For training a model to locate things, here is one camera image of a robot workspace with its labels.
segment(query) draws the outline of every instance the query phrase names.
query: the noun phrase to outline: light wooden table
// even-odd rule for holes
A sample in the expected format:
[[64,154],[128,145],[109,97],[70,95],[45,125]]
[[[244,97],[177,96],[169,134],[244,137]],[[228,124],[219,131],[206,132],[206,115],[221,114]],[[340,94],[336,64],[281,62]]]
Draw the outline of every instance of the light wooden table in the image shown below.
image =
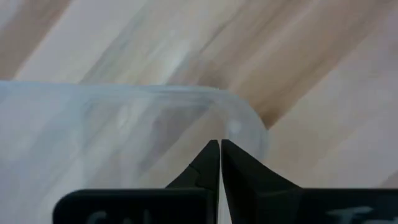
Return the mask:
[[302,186],[398,186],[398,2],[0,0],[0,77],[205,85]]

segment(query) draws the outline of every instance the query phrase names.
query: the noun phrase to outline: black object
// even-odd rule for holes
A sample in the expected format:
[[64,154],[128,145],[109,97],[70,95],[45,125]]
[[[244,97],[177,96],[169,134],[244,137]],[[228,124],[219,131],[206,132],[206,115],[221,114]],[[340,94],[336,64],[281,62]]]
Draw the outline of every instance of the black object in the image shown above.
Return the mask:
[[[398,191],[303,189],[229,140],[221,170],[233,224],[398,223]],[[54,224],[217,222],[220,148],[210,141],[166,189],[80,190],[62,198]]]

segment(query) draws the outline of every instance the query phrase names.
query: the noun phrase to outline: wood grain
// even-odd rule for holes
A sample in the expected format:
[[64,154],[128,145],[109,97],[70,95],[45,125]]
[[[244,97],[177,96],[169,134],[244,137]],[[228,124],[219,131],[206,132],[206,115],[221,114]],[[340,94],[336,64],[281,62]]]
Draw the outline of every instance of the wood grain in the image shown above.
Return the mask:
[[0,2],[0,78],[12,79],[70,0]]
[[398,186],[397,1],[4,2],[2,79],[228,89],[296,183]]

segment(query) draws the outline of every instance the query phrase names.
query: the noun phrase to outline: wooden surface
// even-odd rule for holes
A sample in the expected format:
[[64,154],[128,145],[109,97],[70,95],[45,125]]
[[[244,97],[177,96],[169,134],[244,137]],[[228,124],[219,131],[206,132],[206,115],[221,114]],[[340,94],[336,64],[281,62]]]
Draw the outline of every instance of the wooden surface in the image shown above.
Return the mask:
[[228,89],[283,176],[397,187],[397,22],[393,0],[0,0],[0,77]]

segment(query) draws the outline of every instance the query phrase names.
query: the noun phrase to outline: transparent plastic lid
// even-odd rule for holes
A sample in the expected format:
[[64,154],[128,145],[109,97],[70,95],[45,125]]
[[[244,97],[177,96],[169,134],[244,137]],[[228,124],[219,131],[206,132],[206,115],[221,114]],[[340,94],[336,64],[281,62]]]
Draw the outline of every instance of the transparent plastic lid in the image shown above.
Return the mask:
[[0,82],[0,223],[49,224],[78,189],[165,187],[211,139],[262,160],[266,137],[249,105],[223,90]]

